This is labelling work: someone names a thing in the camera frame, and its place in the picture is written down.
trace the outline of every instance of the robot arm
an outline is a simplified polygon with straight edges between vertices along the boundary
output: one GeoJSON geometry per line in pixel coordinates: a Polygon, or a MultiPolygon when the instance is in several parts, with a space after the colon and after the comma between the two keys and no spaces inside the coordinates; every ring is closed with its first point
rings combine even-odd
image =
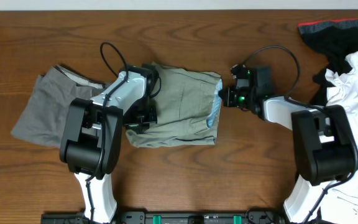
{"type": "MultiPolygon", "coordinates": [[[[303,223],[327,185],[358,169],[358,159],[353,153],[357,151],[356,144],[346,113],[338,105],[325,107],[326,113],[322,113],[315,106],[309,108],[293,99],[275,96],[268,67],[235,65],[231,71],[236,85],[221,92],[225,106],[251,111],[264,121],[293,131],[300,175],[284,202],[284,211],[289,222],[303,223]]],[[[315,218],[316,212],[309,220],[315,218]]]]}
{"type": "Polygon", "coordinates": [[[149,96],[158,73],[151,66],[129,67],[127,81],[112,93],[106,108],[102,107],[104,97],[123,81],[125,75],[125,72],[120,72],[111,86],[90,100],[73,100],[60,148],[60,160],[68,164],[70,172],[75,173],[81,185],[86,205],[84,215],[96,223],[110,223],[117,209],[112,195],[111,172],[119,157],[122,124],[141,131],[150,120],[155,121],[155,116],[149,116],[153,111],[149,96]],[[106,123],[107,138],[101,168],[97,170],[102,122],[106,123]],[[94,172],[95,178],[87,187],[86,179],[94,172]]]}

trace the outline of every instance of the gray cloth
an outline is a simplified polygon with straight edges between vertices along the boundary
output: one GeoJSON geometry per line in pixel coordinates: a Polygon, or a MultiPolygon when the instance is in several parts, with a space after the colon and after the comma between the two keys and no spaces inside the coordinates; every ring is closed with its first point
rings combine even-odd
{"type": "Polygon", "coordinates": [[[88,100],[103,90],[102,84],[61,66],[52,67],[44,77],[38,77],[11,134],[35,144],[60,147],[70,103],[75,98],[88,100]]]}
{"type": "Polygon", "coordinates": [[[160,147],[215,144],[218,134],[220,99],[217,113],[211,113],[214,92],[221,82],[214,72],[188,72],[154,64],[161,77],[160,93],[153,99],[157,124],[143,134],[127,130],[126,136],[135,147],[160,147]],[[207,125],[209,115],[212,126],[207,125]]]}

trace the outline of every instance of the wood grain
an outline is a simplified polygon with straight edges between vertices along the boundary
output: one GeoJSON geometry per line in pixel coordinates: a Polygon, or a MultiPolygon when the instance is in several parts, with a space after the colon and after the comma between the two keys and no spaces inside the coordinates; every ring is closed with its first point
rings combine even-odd
{"type": "MultiPolygon", "coordinates": [[[[95,80],[114,81],[99,44],[114,42],[133,65],[159,62],[214,71],[230,83],[229,68],[265,45],[280,44],[302,69],[293,93],[309,100],[311,77],[326,59],[300,39],[299,22],[358,17],[358,11],[58,11],[0,12],[0,223],[39,223],[45,211],[84,207],[80,186],[58,149],[10,135],[37,75],[64,63],[95,80]]],[[[112,66],[121,67],[112,51],[112,66]]],[[[278,92],[295,78],[279,50],[254,64],[273,66],[278,92]]],[[[120,205],[150,211],[246,210],[279,207],[295,178],[289,130],[250,113],[222,108],[215,146],[136,149],[123,137],[113,172],[120,205]]]]}

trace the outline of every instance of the light blue fabric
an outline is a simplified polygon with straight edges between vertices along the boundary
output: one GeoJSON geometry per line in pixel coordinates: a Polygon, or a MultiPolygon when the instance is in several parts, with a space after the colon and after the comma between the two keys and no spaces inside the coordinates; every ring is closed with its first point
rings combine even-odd
{"type": "Polygon", "coordinates": [[[219,97],[218,93],[223,89],[222,80],[216,84],[215,92],[214,92],[214,102],[212,104],[211,114],[206,119],[206,125],[210,128],[214,123],[216,113],[221,109],[222,99],[219,97]]]}

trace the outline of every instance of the green connector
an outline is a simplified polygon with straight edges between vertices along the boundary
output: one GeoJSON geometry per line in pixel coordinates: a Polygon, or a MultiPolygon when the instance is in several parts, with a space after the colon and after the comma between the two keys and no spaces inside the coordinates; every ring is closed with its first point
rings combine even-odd
{"type": "Polygon", "coordinates": [[[161,224],[161,216],[160,215],[153,216],[153,224],[161,224]]]}
{"type": "Polygon", "coordinates": [[[241,224],[241,216],[240,215],[234,216],[234,224],[241,224]]]}

